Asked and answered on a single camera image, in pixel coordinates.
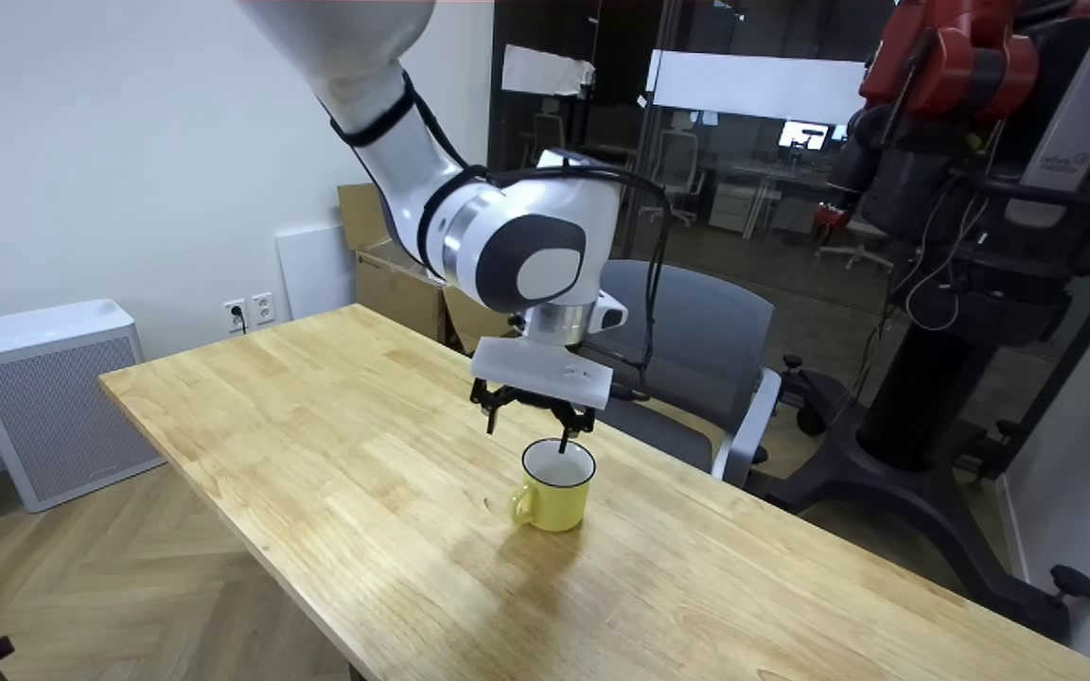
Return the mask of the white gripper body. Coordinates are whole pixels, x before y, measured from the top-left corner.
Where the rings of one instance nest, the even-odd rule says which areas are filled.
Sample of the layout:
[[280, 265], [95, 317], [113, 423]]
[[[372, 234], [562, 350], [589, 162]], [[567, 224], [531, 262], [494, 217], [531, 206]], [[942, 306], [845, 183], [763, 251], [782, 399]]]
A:
[[473, 379], [484, 390], [508, 385], [574, 408], [601, 408], [613, 390], [613, 371], [604, 362], [527, 337], [480, 337]]

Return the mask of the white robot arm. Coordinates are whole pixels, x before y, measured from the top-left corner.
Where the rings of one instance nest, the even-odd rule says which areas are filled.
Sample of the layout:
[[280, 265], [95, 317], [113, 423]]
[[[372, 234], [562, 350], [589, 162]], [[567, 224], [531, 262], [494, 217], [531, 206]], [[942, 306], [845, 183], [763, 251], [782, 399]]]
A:
[[514, 183], [465, 162], [415, 94], [402, 57], [436, 0], [237, 0], [301, 72], [330, 128], [351, 147], [389, 221], [389, 240], [478, 306], [518, 317], [480, 337], [469, 403], [494, 418], [548, 408], [558, 444], [595, 428], [613, 371], [574, 345], [624, 317], [601, 291], [621, 192], [608, 167], [548, 161]]

